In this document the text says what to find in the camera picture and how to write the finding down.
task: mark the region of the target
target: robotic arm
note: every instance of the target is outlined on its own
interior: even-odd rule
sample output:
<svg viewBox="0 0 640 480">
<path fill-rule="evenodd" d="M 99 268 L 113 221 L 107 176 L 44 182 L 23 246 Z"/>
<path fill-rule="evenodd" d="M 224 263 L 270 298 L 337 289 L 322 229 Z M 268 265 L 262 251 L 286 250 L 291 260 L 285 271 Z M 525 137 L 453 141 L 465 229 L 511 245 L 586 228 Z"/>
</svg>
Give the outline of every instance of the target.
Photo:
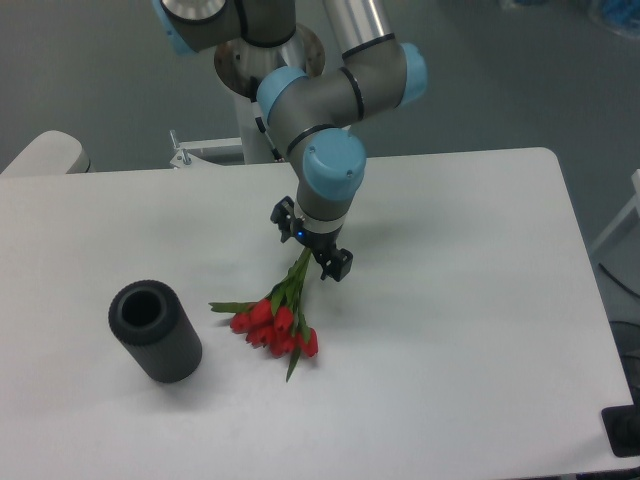
<svg viewBox="0 0 640 480">
<path fill-rule="evenodd" d="M 381 0 L 323 0 L 344 66 L 309 78 L 305 59 L 291 54 L 295 0 L 153 1 L 179 53 L 233 39 L 252 52 L 253 66 L 245 58 L 238 68 L 248 72 L 263 128 L 299 178 L 296 202 L 284 198 L 271 221 L 283 242 L 293 237 L 312 249 L 323 279 L 342 280 L 353 256 L 336 242 L 367 161 L 362 143 L 342 128 L 424 93 L 418 49 L 396 41 Z"/>
</svg>

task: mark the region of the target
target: white chair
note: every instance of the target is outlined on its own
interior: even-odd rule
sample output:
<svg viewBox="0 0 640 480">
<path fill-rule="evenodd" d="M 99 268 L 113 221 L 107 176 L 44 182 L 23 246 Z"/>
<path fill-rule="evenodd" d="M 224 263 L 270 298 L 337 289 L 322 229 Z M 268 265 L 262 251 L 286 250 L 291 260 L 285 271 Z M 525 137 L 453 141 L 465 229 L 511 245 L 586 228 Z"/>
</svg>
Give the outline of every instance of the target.
<svg viewBox="0 0 640 480">
<path fill-rule="evenodd" d="M 38 136 L 0 173 L 16 178 L 93 172 L 91 160 L 78 140 L 62 132 Z"/>
</svg>

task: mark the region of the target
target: light blue joint cap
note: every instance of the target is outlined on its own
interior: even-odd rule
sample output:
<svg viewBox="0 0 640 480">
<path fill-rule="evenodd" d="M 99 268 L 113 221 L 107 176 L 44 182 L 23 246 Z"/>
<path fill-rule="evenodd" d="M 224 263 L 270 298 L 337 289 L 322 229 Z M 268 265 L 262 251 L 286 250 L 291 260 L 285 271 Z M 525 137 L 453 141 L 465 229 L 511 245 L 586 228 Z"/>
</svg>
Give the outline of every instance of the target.
<svg viewBox="0 0 640 480">
<path fill-rule="evenodd" d="M 280 95 L 299 78 L 306 78 L 304 70 L 296 67 L 280 67 L 271 72 L 258 87 L 258 103 L 269 123 L 269 115 Z"/>
<path fill-rule="evenodd" d="M 417 100 L 427 90 L 427 62 L 420 54 L 418 47 L 411 43 L 402 43 L 400 45 L 404 50 L 404 56 L 407 59 L 407 84 L 404 88 L 404 97 L 400 106 Z"/>
<path fill-rule="evenodd" d="M 153 4 L 153 9 L 156 11 L 158 18 L 162 22 L 164 31 L 167 34 L 169 42 L 171 43 L 171 46 L 173 47 L 175 52 L 180 56 L 193 55 L 194 53 L 196 53 L 189 45 L 187 45 L 187 42 L 184 41 L 184 39 L 173 27 L 171 21 L 169 20 L 169 17 L 167 16 L 167 12 L 165 12 L 162 8 L 160 0 L 151 0 L 151 3 Z"/>
<path fill-rule="evenodd" d="M 352 199 L 364 179 L 367 152 L 339 128 L 318 132 L 304 151 L 302 171 L 314 192 L 334 202 Z"/>
</svg>

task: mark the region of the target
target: cylinder opening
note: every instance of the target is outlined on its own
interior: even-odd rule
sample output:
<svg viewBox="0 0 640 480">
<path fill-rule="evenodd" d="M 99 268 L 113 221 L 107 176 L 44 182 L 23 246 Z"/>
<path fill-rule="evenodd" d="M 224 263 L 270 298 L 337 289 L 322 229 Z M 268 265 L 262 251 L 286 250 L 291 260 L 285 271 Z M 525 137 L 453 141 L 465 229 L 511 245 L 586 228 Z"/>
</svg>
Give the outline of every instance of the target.
<svg viewBox="0 0 640 480">
<path fill-rule="evenodd" d="M 155 292 L 134 292 L 122 305 L 122 319 L 134 327 L 146 327 L 155 322 L 162 311 L 160 298 Z"/>
</svg>

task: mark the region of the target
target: black foam cylinder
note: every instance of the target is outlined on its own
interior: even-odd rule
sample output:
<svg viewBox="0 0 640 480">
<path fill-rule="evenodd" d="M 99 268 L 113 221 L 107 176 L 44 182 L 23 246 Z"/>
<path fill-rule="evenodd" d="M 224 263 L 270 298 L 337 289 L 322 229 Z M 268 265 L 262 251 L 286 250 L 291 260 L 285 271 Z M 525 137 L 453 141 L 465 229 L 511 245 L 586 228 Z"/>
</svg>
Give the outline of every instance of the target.
<svg viewBox="0 0 640 480">
<path fill-rule="evenodd" d="M 109 308 L 111 331 L 152 379 L 173 383 L 200 364 L 202 344 L 167 285 L 142 280 L 123 288 Z"/>
</svg>

